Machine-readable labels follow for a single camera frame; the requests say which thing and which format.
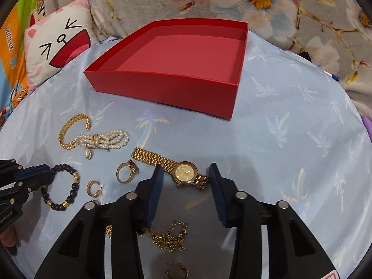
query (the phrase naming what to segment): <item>beaded bracelet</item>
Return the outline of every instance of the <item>beaded bracelet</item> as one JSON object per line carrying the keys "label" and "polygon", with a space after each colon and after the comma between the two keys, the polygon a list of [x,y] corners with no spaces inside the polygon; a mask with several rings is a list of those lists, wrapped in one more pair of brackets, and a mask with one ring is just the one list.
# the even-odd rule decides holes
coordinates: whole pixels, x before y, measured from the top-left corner
{"label": "beaded bracelet", "polygon": [[56,204],[50,200],[47,186],[44,185],[41,187],[41,193],[44,198],[44,202],[51,207],[52,210],[56,211],[65,211],[66,208],[74,202],[74,198],[77,196],[77,190],[79,190],[79,175],[77,174],[76,170],[67,164],[63,165],[55,165],[54,168],[51,169],[53,175],[56,175],[58,172],[67,171],[74,177],[74,183],[71,185],[72,190],[70,191],[70,196],[66,198],[66,200],[61,204]]}

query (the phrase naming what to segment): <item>watch face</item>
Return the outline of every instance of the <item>watch face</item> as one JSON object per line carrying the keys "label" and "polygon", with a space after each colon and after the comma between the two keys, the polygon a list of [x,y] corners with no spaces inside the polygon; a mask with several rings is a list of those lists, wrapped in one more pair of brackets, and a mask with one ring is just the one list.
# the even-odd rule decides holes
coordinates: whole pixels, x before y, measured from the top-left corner
{"label": "watch face", "polygon": [[174,176],[180,182],[189,182],[195,177],[195,169],[189,164],[179,164],[175,171]]}

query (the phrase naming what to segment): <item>pendant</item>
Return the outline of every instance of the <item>pendant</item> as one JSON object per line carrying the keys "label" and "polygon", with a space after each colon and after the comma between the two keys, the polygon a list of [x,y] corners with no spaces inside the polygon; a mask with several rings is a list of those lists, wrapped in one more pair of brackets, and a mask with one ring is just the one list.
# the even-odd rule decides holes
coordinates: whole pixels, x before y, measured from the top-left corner
{"label": "pendant", "polygon": [[92,150],[91,149],[86,149],[85,150],[85,158],[86,159],[91,159],[92,158]]}

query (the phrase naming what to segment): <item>red cardboard tray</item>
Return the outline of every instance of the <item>red cardboard tray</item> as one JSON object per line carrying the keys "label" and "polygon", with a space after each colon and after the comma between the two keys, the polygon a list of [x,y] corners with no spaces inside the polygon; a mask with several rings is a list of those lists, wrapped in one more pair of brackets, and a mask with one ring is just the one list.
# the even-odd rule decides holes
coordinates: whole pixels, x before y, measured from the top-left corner
{"label": "red cardboard tray", "polygon": [[85,71],[99,92],[233,115],[248,24],[192,18],[152,22]]}

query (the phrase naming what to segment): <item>cat face pillow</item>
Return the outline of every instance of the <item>cat face pillow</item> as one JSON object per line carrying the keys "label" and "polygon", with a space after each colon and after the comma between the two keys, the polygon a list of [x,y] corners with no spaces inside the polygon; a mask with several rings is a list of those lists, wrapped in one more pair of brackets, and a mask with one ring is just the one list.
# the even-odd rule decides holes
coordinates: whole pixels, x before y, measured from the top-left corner
{"label": "cat face pillow", "polygon": [[88,0],[76,0],[25,30],[28,93],[98,44]]}

